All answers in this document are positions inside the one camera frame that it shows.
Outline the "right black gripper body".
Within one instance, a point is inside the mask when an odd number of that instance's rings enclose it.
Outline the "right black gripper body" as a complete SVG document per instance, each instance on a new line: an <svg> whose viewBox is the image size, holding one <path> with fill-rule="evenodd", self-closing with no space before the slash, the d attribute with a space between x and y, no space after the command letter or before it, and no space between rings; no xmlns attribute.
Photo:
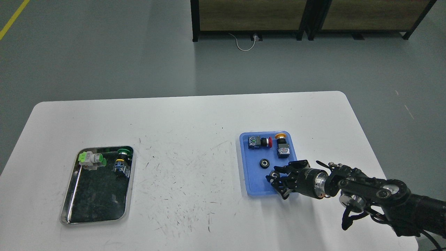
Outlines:
<svg viewBox="0 0 446 251"><path fill-rule="evenodd" d="M284 167L287 174L286 187L292 192L314 199L326 196L325 182L328 173L321 169L312 168L308 160L291 161Z"/></svg>

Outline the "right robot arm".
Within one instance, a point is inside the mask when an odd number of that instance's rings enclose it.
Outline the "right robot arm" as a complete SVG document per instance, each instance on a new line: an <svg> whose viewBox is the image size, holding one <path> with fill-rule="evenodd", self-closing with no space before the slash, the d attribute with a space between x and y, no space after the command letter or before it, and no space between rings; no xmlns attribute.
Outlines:
<svg viewBox="0 0 446 251"><path fill-rule="evenodd" d="M341 228L369 216L374 222L388 225L398 237L427 237L435 250L444 251L432 234L445 237L446 204L444 201L417 195L397 179L369 177L358 168L345 164L317 161L324 169L310 167L307 160L274 166L266 181L282 197L299 193L314 199L339 195L344 206Z"/></svg>

